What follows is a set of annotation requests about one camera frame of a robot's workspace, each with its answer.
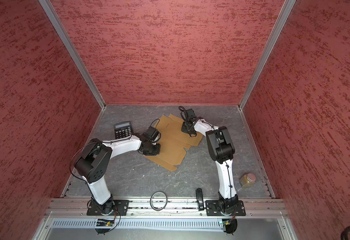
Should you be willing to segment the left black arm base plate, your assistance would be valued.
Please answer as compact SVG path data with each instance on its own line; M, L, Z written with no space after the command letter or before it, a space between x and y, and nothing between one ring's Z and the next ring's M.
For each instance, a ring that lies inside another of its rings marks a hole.
M103 205L91 199L87 204L87 216L125 216L129 207L128 200L108 200Z

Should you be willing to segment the brown cardboard box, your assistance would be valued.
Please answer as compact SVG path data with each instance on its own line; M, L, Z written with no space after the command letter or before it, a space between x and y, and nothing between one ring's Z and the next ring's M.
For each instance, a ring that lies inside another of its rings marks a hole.
M175 171L186 156L186 150L197 147L203 138L201 133L195 137L183 133L183 122L183 119L172 114L154 120L151 126L161 133L161 139L157 142L161 147L157 155L145 157L171 172Z

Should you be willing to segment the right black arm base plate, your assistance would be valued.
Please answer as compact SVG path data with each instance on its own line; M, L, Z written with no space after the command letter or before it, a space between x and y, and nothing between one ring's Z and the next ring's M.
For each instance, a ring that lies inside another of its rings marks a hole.
M246 210L243 201L228 201L223 203L218 200L208 200L205 202L207 216L246 216Z

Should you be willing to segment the black desk calculator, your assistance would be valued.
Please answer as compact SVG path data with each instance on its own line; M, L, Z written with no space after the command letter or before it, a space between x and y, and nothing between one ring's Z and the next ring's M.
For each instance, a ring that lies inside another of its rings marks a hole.
M115 139L130 137L133 133L130 121L121 122L114 125Z

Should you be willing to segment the aluminium front rail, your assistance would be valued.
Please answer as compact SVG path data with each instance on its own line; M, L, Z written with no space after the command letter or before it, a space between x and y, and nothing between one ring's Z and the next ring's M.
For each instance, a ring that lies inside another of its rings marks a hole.
M206 205L198 211L198 203L193 198L119 198L130 201L125 218L218 218L223 216L207 216ZM103 216L87 216L88 197L57 198L50 202L44 217L54 218L90 218ZM288 219L289 214L281 199L241 199L244 202L246 216L236 217L248 219Z

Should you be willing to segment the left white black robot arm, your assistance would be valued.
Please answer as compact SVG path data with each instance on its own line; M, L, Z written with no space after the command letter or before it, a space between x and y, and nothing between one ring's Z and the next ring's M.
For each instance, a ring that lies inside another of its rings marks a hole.
M119 155L137 151L144 156L156 156L160 153L161 134L132 134L129 137L100 141L92 139L86 145L74 163L81 179L85 181L92 194L92 202L106 212L113 207L113 197L105 181L110 160Z

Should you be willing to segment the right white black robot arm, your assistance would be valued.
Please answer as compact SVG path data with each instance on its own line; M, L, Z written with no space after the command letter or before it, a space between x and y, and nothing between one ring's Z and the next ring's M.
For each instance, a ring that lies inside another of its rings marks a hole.
M202 118L184 121L181 131L191 137L201 133L206 137L208 152L215 162L219 177L219 208L224 215L232 214L239 204L233 179L235 147L226 127L216 127Z

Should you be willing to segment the jar with pink lid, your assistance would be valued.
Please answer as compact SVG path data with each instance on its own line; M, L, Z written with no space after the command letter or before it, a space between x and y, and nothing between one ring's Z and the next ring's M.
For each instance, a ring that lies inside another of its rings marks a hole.
M252 185L256 183L257 177L253 173L247 173L241 176L240 178L240 186L241 189L250 188Z

